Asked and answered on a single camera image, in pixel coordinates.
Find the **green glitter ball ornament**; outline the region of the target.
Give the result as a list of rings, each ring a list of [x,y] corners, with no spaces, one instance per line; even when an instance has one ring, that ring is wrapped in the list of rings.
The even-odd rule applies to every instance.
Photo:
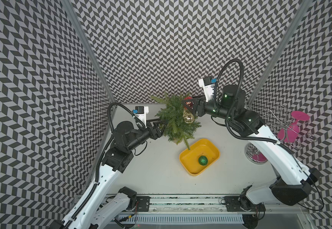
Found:
[[[198,158],[198,163],[201,165],[201,166],[207,166],[208,165],[208,158],[206,156],[200,156]]]

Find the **red ball ornament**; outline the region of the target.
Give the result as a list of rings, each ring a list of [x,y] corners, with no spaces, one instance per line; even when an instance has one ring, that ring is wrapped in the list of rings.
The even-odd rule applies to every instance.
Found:
[[[188,106],[188,107],[190,107],[190,108],[192,108],[193,107],[193,105],[194,105],[194,102],[192,101],[192,99],[193,99],[193,97],[191,97],[191,96],[188,96],[188,97],[186,97],[184,100],[185,100],[185,104]]]

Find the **gold ball ornament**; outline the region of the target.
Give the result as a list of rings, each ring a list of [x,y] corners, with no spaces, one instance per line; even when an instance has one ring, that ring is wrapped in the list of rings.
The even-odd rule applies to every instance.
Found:
[[[190,111],[187,111],[187,110],[185,110],[183,112],[183,119],[184,119],[185,123],[187,123],[187,124],[191,124],[195,121],[194,115]]]

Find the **small green christmas tree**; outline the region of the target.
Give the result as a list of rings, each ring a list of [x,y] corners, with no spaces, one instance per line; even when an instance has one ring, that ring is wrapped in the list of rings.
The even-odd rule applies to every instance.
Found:
[[[195,121],[191,124],[185,123],[183,119],[183,100],[190,96],[189,93],[180,95],[168,95],[164,93],[163,97],[151,96],[150,98],[159,104],[165,105],[161,108],[156,116],[162,120],[168,120],[164,135],[168,141],[175,144],[184,143],[187,148],[190,147],[189,140],[194,139],[194,133],[201,127],[200,122]]]

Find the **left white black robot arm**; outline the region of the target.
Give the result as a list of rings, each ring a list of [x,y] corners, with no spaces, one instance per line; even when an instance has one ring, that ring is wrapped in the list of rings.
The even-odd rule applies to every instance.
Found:
[[[138,128],[130,121],[122,121],[116,127],[111,118],[111,108],[119,106],[135,120]],[[168,124],[167,120],[146,119],[147,110],[137,106],[128,109],[120,103],[111,103],[107,109],[111,137],[106,143],[95,166],[91,185],[85,190],[80,200],[62,220],[51,223],[51,229],[103,229],[123,211],[135,211],[136,191],[123,187],[113,199],[103,205],[110,187],[125,171],[140,145],[148,139],[160,138]]]

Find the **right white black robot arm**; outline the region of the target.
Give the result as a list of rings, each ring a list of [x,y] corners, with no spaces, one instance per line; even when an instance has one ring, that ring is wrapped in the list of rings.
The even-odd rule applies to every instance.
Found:
[[[239,66],[238,83],[225,86],[221,94],[219,81],[232,63]],[[238,58],[232,59],[223,66],[217,78],[206,77],[201,80],[202,87],[214,87],[212,93],[205,93],[205,99],[184,99],[183,107],[199,117],[208,114],[223,118],[223,126],[234,138],[249,141],[272,165],[276,173],[275,180],[259,186],[250,185],[237,197],[238,207],[242,211],[255,210],[270,201],[279,201],[288,206],[300,205],[313,190],[318,189],[316,183],[321,173],[299,162],[294,152],[275,137],[259,114],[245,109],[243,81],[243,62]]]

